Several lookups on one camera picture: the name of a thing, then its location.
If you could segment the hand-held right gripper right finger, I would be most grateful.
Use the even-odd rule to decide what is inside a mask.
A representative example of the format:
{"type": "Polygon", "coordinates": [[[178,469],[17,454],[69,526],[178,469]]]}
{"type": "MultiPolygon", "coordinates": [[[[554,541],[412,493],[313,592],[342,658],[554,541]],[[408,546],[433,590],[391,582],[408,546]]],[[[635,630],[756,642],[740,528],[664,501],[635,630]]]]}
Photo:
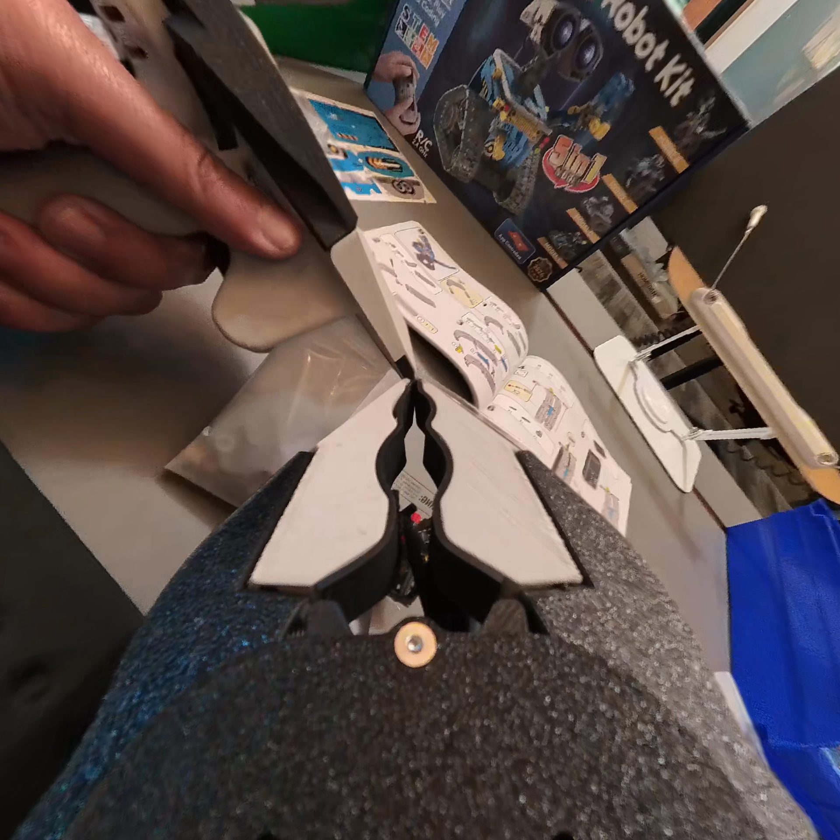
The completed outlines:
{"type": "Polygon", "coordinates": [[[415,382],[415,408],[437,488],[429,560],[445,596],[495,601],[582,585],[585,574],[518,445],[432,382],[415,382]]]}

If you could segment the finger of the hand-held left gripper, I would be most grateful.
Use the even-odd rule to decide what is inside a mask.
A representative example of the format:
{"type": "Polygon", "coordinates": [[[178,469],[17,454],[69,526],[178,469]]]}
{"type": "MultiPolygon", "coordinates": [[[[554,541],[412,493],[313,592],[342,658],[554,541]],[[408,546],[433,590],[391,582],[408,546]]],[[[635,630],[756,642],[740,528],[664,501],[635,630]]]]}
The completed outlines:
{"type": "Polygon", "coordinates": [[[413,329],[408,330],[408,338],[413,353],[412,382],[428,396],[446,393],[464,403],[475,401],[469,382],[447,356],[413,329]]]}
{"type": "Polygon", "coordinates": [[[344,236],[331,247],[330,257],[385,356],[403,378],[414,379],[416,361],[406,321],[364,232],[355,228],[344,236]]]}

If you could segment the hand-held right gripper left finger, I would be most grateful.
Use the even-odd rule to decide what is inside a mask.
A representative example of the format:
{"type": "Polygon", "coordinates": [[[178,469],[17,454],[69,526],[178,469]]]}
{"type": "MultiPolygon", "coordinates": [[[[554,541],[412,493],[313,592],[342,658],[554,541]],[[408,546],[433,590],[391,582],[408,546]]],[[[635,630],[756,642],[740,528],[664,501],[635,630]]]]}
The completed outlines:
{"type": "Polygon", "coordinates": [[[313,600],[380,601],[398,564],[394,483],[406,465],[413,384],[400,380],[311,454],[249,584],[313,600]]]}

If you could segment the white instruction booklet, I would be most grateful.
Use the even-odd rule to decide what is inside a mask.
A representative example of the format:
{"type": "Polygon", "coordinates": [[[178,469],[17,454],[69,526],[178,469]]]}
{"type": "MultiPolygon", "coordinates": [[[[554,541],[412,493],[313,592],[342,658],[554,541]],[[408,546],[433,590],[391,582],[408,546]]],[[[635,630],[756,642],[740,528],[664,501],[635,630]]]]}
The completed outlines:
{"type": "Polygon", "coordinates": [[[419,223],[365,236],[407,326],[462,375],[486,419],[626,535],[632,480],[564,375],[529,354],[519,315],[419,223]]]}

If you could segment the small clear parts bag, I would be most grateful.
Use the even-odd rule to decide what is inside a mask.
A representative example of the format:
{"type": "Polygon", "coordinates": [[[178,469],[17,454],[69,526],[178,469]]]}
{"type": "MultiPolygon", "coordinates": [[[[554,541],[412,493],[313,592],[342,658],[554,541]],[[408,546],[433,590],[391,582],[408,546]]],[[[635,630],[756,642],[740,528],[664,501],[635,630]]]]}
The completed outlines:
{"type": "MultiPolygon", "coordinates": [[[[226,566],[237,569],[238,586],[277,591],[251,586],[250,575],[312,453],[400,380],[409,379],[387,362],[357,318],[305,332],[270,351],[225,409],[167,466],[223,501],[241,502],[201,548],[218,550],[226,566]]],[[[352,620],[379,601],[330,602],[352,620]]]]}

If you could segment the blue plastic bin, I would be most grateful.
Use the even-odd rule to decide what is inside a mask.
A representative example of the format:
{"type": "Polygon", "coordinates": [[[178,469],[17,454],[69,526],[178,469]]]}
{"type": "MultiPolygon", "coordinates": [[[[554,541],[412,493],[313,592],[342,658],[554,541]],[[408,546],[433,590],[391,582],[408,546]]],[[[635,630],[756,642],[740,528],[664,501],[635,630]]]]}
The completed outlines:
{"type": "Polygon", "coordinates": [[[825,500],[728,530],[731,673],[764,758],[839,838],[839,523],[825,500]]]}

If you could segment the grey desk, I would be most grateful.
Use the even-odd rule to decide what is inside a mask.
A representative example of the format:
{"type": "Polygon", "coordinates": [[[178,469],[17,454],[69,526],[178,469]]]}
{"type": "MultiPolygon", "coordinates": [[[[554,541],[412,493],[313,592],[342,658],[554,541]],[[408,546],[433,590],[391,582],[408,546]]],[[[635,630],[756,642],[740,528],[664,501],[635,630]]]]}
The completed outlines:
{"type": "MultiPolygon", "coordinates": [[[[729,672],[727,527],[759,517],[708,446],[695,489],[679,490],[590,354],[615,323],[581,278],[547,296],[400,138],[436,204],[357,203],[364,229],[414,219],[523,319],[530,351],[563,372],[633,483],[626,537],[677,603],[709,668],[729,672]]],[[[222,282],[168,293],[151,314],[85,332],[2,340],[2,441],[95,559],[148,612],[227,504],[164,468],[262,361],[219,332],[222,282]]]]}

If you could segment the person's left hand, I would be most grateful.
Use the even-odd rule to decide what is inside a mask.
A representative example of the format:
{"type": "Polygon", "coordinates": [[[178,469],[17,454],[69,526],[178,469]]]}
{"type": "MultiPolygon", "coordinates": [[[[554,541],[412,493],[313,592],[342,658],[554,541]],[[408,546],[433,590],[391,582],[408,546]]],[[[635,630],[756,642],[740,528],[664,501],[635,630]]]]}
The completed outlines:
{"type": "Polygon", "coordinates": [[[269,260],[299,251],[295,220],[162,109],[68,2],[2,2],[1,52],[2,152],[86,146],[200,228],[154,234],[67,193],[32,224],[3,213],[3,328],[63,333],[151,312],[165,291],[203,283],[219,244],[269,260]]]}

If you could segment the green plastic bin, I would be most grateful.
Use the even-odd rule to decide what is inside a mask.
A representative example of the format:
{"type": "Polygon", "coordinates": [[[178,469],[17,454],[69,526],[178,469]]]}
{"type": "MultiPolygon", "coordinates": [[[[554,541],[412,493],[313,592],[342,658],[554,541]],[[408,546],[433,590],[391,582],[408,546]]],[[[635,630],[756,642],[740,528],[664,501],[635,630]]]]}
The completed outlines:
{"type": "Polygon", "coordinates": [[[236,2],[276,56],[367,73],[384,43],[393,1],[236,2]]]}

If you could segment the blue sticker sheet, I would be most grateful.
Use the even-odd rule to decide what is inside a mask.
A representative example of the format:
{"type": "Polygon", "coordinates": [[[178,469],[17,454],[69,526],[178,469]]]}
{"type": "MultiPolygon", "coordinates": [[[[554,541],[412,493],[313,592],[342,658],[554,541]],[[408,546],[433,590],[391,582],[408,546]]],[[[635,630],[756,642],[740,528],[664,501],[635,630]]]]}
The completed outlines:
{"type": "Polygon", "coordinates": [[[372,111],[301,89],[291,91],[348,198],[436,203],[372,111]]]}

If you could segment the dark blue toy box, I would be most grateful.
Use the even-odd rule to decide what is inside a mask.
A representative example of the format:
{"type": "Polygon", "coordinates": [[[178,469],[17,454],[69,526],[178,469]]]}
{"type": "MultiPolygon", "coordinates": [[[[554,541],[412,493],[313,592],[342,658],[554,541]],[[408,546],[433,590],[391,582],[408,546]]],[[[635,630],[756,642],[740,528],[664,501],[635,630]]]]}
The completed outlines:
{"type": "Polygon", "coordinates": [[[401,1],[370,100],[547,288],[747,132],[659,1],[401,1]]]}

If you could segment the black perforated chair seat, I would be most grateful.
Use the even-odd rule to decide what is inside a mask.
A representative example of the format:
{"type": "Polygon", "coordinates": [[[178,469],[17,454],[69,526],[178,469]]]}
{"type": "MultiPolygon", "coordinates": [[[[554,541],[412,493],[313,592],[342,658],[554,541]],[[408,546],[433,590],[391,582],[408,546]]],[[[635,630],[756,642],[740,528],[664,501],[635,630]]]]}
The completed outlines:
{"type": "Polygon", "coordinates": [[[1,447],[1,837],[67,766],[143,617],[1,447]]]}

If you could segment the black partition panel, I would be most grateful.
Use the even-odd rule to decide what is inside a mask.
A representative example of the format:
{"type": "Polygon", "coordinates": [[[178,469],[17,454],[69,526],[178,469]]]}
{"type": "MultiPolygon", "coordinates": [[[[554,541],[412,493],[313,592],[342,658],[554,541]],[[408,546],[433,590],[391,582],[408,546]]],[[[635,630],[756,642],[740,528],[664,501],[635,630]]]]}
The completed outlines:
{"type": "Polygon", "coordinates": [[[793,398],[839,444],[839,69],[732,143],[653,212],[708,285],[759,205],[722,294],[793,398]]]}

